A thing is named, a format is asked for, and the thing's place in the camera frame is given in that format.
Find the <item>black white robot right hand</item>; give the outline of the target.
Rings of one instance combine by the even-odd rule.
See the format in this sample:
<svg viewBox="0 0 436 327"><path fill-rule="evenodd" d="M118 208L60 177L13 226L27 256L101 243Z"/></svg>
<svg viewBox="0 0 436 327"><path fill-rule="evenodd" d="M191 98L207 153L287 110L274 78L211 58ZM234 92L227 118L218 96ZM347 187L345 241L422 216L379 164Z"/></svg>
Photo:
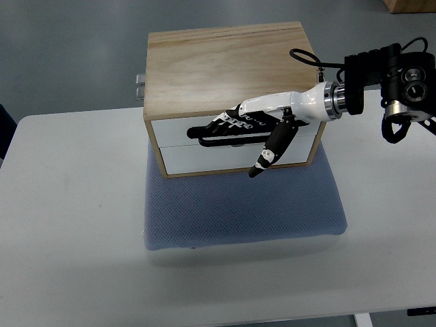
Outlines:
<svg viewBox="0 0 436 327"><path fill-rule="evenodd" d="M254 97L243 101L232 109L222 112L213 121L237 119L272 123L273 120L291 121L298 128L312 122L329 122L341 118L346 112L345 87L336 82L321 82L305 92L288 91ZM275 164L286 152L287 146L266 146L251 167L251 178L259 175Z"/></svg>

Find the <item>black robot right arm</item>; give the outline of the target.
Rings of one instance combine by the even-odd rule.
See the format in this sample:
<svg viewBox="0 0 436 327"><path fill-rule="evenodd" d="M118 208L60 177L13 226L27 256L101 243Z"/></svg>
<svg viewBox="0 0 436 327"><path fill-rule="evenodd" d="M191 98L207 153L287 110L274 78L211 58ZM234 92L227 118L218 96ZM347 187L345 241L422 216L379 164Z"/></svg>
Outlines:
<svg viewBox="0 0 436 327"><path fill-rule="evenodd" d="M405 53L398 43L345 57L345 81L333 91L334 109L362 114L364 88L381 87L383 138L403 140L412 123L435 133L435 56L426 51Z"/></svg>

